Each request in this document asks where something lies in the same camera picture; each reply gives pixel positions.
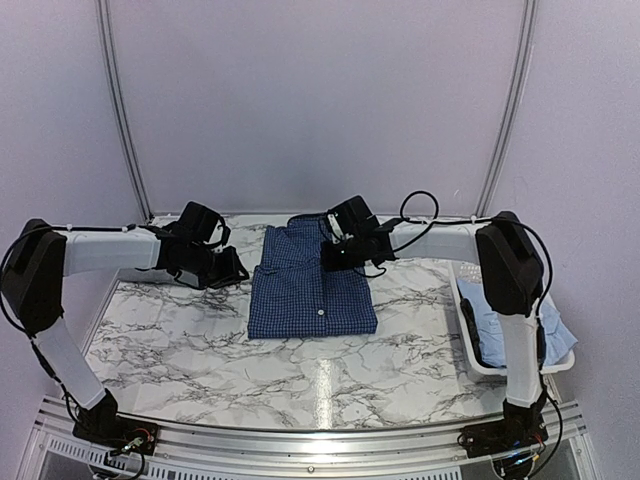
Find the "blue checked long sleeve shirt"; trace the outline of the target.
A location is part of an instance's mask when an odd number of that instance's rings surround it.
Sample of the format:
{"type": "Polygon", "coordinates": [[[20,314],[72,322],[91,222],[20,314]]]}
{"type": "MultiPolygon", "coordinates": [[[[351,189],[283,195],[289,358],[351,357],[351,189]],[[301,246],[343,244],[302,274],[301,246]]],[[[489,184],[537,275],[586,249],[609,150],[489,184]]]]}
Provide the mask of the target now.
{"type": "Polygon", "coordinates": [[[378,319],[361,268],[330,272],[321,265],[328,231],[318,214],[266,228],[252,279],[251,340],[306,339],[376,332],[378,319]]]}

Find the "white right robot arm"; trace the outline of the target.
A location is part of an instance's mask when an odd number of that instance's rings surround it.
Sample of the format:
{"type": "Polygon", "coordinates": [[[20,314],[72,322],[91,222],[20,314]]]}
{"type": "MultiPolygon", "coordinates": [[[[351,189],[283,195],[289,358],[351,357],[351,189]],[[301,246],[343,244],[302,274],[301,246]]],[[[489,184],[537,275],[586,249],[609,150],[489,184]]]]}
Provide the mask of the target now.
{"type": "Polygon", "coordinates": [[[360,196],[330,208],[322,221],[328,231],[322,247],[327,270],[365,263],[380,267],[398,259],[448,262],[468,376],[474,381],[502,378],[506,383],[496,440],[515,448],[541,427],[548,401],[542,306],[553,271],[546,245],[531,227],[511,211],[458,219],[438,213],[411,218],[401,211],[381,221],[360,196]],[[478,287],[497,317],[505,356],[499,367],[480,357],[480,310],[462,293],[461,280],[478,287]]]}

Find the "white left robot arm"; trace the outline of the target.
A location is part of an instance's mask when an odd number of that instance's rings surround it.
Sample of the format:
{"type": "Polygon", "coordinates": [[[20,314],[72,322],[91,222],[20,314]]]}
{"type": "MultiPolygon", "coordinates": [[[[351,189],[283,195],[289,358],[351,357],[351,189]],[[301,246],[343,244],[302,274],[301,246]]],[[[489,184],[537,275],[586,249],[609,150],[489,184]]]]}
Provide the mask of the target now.
{"type": "Polygon", "coordinates": [[[123,270],[158,272],[195,290],[222,289],[248,279],[231,230],[214,210],[190,202],[165,225],[53,225],[27,221],[1,260],[1,312],[24,334],[41,367],[75,406],[74,433],[116,445],[150,433],[119,413],[65,320],[68,283],[123,270]]]}

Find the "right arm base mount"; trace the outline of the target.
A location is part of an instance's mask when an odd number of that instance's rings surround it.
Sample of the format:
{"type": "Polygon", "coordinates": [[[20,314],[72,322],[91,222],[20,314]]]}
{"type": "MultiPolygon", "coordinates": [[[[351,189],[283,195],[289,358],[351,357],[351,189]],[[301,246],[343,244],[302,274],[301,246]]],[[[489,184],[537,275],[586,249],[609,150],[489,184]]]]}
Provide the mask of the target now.
{"type": "Polygon", "coordinates": [[[502,419],[463,427],[457,442],[469,458],[477,458],[541,445],[548,438],[544,424],[525,427],[519,421],[502,419]]]}

